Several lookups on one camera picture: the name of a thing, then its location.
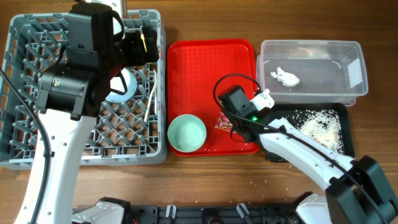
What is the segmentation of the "red snack wrapper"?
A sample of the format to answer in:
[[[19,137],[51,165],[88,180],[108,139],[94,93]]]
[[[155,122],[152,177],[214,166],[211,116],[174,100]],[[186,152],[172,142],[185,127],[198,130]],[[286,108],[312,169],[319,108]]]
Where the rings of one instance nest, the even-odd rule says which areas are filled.
[[[224,113],[220,112],[219,117],[216,120],[215,128],[223,131],[231,131],[232,127],[233,125],[229,119],[224,115]]]

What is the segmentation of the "cream plastic spoon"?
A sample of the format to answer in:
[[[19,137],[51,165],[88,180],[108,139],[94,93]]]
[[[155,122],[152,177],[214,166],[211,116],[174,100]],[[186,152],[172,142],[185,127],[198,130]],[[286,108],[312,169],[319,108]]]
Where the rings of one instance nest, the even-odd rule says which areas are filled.
[[[154,86],[151,89],[150,94],[149,94],[147,109],[146,109],[146,113],[144,116],[144,121],[146,123],[149,121],[150,109],[151,109],[151,105],[152,105],[152,100],[154,99],[154,96],[155,96],[156,89],[157,89],[157,81],[154,82]]]

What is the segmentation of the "light blue bowl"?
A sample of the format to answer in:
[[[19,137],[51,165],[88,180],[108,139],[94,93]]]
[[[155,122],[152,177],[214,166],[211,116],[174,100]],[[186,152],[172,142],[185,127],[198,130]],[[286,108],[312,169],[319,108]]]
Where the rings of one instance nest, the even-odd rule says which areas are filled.
[[[119,93],[111,92],[106,97],[106,101],[112,103],[121,103],[128,101],[134,96],[137,90],[137,80],[132,72],[124,68],[121,70],[119,75],[111,79],[110,87]]]

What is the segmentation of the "cream plastic fork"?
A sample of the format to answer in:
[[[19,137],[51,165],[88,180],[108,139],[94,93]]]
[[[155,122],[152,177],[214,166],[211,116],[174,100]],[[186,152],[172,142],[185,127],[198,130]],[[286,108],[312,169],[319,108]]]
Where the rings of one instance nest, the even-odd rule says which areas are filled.
[[[154,96],[154,114],[157,116],[157,114],[158,114],[158,112],[157,112],[157,110],[158,110],[158,106],[159,106],[159,104],[158,104],[158,97],[157,97],[157,88],[158,88],[158,86],[159,86],[159,79],[158,79],[158,74],[157,74],[157,71],[156,70],[154,70],[154,87],[153,87],[153,96]]]

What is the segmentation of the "white tissue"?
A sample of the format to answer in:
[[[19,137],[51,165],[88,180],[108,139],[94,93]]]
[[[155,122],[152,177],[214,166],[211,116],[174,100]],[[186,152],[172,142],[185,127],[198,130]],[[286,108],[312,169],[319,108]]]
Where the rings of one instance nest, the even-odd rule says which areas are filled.
[[[281,82],[283,86],[294,87],[300,83],[300,79],[293,73],[285,72],[280,67],[277,68],[276,72],[270,72],[271,77],[275,78],[278,82]]]

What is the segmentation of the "green bowl with food scraps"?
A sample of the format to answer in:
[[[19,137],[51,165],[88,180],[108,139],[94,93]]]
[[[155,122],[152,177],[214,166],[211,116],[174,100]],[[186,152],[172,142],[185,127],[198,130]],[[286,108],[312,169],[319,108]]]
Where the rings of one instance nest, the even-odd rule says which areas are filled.
[[[206,140],[204,122],[192,114],[183,114],[169,124],[167,137],[170,145],[179,152],[194,152],[202,147]]]

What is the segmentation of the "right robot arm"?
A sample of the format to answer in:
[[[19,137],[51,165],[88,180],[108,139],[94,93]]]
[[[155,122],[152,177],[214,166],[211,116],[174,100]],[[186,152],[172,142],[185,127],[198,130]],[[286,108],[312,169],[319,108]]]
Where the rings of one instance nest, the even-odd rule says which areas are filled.
[[[213,98],[245,142],[289,161],[324,191],[297,205],[304,223],[390,223],[397,218],[397,196],[372,157],[356,160],[302,134],[272,109],[268,91],[249,100],[234,85]]]

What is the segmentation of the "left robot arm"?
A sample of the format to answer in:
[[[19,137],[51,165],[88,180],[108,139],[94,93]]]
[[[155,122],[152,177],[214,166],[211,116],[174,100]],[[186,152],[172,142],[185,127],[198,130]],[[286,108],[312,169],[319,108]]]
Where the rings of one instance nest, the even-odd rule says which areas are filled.
[[[159,60],[157,31],[114,31],[122,17],[100,2],[77,1],[68,13],[68,40],[42,74],[36,110],[39,133],[17,223],[71,223],[83,150],[111,80],[126,67]]]

